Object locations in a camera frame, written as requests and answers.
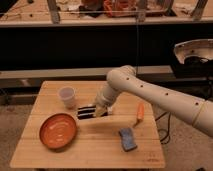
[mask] white cup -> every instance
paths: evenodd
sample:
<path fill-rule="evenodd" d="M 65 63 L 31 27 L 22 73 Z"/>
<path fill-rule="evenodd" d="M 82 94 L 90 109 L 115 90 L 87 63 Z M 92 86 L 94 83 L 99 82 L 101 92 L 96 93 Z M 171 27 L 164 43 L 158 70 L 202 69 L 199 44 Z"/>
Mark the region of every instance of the white cup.
<path fill-rule="evenodd" d="M 76 105 L 75 90 L 72 87 L 62 87 L 58 91 L 58 96 L 66 108 L 70 109 Z"/>

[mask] floor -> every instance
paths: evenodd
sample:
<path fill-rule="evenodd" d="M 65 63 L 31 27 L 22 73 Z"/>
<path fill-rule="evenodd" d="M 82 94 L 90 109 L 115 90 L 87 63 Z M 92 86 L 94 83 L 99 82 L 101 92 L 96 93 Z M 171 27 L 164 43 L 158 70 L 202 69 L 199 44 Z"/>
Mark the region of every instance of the floor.
<path fill-rule="evenodd" d="M 0 171 L 32 170 L 9 167 L 31 109 L 32 105 L 0 106 Z M 167 127 L 167 118 L 165 116 L 157 121 L 158 128 Z M 156 171 L 196 171 L 199 168 L 213 170 L 213 139 L 175 117 L 171 117 L 170 132 L 171 141 L 162 145 L 166 167 Z"/>

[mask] orange object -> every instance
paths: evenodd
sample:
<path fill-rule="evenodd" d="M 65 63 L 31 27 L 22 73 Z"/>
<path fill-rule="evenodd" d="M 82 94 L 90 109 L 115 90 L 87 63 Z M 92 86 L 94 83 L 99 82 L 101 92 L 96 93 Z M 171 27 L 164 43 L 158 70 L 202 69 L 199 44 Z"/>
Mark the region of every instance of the orange object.
<path fill-rule="evenodd" d="M 135 0 L 105 0 L 104 11 L 109 17 L 125 17 L 135 15 Z"/>
<path fill-rule="evenodd" d="M 140 102 L 137 110 L 136 123 L 133 125 L 133 127 L 137 126 L 141 121 L 143 121 L 143 118 L 144 118 L 144 105 L 142 102 Z"/>
<path fill-rule="evenodd" d="M 41 126 L 41 142 L 49 149 L 60 149 L 69 144 L 77 133 L 76 122 L 72 116 L 59 113 L 49 117 Z"/>

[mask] sponge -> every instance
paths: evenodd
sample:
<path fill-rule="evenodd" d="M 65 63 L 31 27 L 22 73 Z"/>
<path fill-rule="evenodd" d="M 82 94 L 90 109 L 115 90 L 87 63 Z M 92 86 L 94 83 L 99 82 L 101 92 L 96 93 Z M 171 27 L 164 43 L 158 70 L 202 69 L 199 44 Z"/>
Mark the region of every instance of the sponge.
<path fill-rule="evenodd" d="M 128 152 L 137 148 L 131 128 L 123 128 L 119 131 L 124 151 Z"/>

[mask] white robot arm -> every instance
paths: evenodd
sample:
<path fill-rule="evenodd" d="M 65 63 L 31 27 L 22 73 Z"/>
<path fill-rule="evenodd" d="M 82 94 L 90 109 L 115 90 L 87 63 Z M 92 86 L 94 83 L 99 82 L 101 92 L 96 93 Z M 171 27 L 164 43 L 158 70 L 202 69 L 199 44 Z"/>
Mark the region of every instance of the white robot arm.
<path fill-rule="evenodd" d="M 107 83 L 98 92 L 95 104 L 101 108 L 109 107 L 122 92 L 141 97 L 213 137 L 211 101 L 141 81 L 135 77 L 133 67 L 123 66 L 109 71 Z"/>

